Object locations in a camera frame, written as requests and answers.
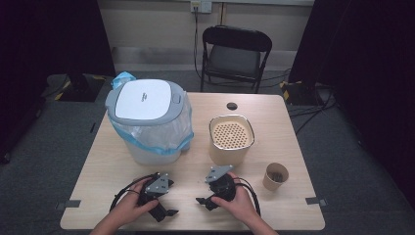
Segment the black folding chair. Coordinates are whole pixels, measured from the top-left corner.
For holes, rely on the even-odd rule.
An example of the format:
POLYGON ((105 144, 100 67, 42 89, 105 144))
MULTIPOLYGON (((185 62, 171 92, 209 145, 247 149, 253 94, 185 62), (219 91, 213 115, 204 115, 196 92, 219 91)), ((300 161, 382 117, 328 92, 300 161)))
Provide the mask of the black folding chair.
POLYGON ((264 32, 215 25, 203 32, 201 90, 205 76, 250 83, 257 93, 262 81, 272 40, 264 32))

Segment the white wall socket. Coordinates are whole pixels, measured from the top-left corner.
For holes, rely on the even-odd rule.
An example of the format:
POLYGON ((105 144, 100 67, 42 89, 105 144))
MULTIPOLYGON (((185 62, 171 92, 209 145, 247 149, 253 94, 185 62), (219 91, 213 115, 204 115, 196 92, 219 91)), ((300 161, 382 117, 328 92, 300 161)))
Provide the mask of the white wall socket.
POLYGON ((191 0, 190 10, 192 13, 210 14, 212 12, 212 2, 208 0, 191 0))

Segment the brown paper cup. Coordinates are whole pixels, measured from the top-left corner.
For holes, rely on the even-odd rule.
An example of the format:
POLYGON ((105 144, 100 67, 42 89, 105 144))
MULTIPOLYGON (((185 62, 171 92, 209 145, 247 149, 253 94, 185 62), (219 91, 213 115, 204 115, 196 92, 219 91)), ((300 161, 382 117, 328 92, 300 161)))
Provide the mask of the brown paper cup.
POLYGON ((262 184, 269 191, 276 191, 289 179, 288 170, 278 163, 271 163, 267 166, 262 184))

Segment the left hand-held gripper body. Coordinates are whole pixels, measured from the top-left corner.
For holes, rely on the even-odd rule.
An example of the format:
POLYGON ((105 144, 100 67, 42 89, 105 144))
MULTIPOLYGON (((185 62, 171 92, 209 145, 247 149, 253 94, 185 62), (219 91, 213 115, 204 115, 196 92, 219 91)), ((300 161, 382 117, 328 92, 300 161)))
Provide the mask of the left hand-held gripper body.
POLYGON ((138 179, 138 181, 145 180, 140 191, 140 196, 137 202, 138 206, 142 206, 151 202, 158 197, 161 197, 169 192, 169 188, 174 181, 169 178, 167 173, 156 172, 154 174, 146 175, 138 179))

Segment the person's right hand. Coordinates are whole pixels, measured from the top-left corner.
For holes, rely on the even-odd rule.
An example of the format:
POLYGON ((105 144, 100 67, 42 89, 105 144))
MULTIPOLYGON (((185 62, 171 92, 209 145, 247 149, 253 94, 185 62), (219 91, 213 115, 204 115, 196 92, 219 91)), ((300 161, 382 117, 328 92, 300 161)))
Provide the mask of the person's right hand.
POLYGON ((212 197, 211 200, 246 225, 259 219, 248 191, 243 186, 236 186, 235 189, 236 194, 232 201, 218 197, 212 197))

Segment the grey tape strip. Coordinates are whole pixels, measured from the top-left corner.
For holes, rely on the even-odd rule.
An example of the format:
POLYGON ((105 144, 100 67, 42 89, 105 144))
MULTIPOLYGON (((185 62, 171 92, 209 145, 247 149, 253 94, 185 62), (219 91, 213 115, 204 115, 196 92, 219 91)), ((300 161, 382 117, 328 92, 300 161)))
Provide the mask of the grey tape strip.
POLYGON ((305 198, 308 205, 319 205, 320 207, 326 207, 328 205, 325 199, 319 199, 317 197, 305 198))
POLYGON ((78 208, 80 206, 80 200, 67 200, 56 204, 55 209, 58 211, 64 211, 67 208, 78 208))

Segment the beige container with perforated strainer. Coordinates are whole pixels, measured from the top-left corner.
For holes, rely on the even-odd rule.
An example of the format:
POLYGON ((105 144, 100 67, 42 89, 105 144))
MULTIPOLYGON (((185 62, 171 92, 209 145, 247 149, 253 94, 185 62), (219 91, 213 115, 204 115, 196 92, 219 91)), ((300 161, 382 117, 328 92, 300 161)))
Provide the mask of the beige container with perforated strainer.
POLYGON ((208 126, 209 156, 216 165, 239 165, 254 144, 249 120, 240 115, 213 118, 208 126))

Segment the black stand base striped tape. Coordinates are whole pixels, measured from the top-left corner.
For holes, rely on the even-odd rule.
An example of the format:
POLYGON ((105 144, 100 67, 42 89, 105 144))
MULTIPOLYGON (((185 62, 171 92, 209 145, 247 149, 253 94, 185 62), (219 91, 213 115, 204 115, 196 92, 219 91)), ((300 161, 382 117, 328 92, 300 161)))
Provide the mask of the black stand base striped tape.
POLYGON ((318 106, 321 98, 312 86, 308 87, 301 81, 289 83, 283 81, 279 84, 285 102, 294 106, 318 106))
POLYGON ((104 76, 93 74, 53 74, 47 78, 42 97, 61 102, 93 103, 105 81, 104 76))

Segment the dark curtain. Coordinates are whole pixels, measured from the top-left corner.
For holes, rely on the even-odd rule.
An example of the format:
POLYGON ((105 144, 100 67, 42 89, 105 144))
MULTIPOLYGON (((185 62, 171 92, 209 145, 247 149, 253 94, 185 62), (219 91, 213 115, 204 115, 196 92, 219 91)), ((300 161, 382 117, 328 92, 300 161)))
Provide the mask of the dark curtain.
POLYGON ((415 210, 415 0, 314 0, 290 80, 334 86, 415 210))
POLYGON ((98 0, 0 0, 0 164, 52 74, 115 75, 98 0))

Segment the person's left hand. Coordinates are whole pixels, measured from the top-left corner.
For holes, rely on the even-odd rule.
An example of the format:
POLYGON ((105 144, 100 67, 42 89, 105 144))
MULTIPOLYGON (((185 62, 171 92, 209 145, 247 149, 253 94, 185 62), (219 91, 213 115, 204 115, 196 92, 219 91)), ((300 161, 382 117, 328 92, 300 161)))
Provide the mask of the person's left hand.
POLYGON ((116 228, 135 221, 139 216, 149 212, 159 204, 158 200, 152 200, 144 205, 138 204, 140 192, 147 181, 149 181, 149 178, 143 179, 130 186, 122 199, 110 211, 110 222, 116 228))

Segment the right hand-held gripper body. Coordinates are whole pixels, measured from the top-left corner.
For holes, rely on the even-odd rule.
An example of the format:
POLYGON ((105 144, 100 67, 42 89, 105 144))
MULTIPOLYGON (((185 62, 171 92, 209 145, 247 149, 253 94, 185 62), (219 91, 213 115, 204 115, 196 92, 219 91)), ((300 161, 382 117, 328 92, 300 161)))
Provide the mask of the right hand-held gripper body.
POLYGON ((228 174, 233 168, 231 164, 212 166, 206 177, 206 183, 214 196, 228 202, 232 201, 236 195, 235 181, 228 174))

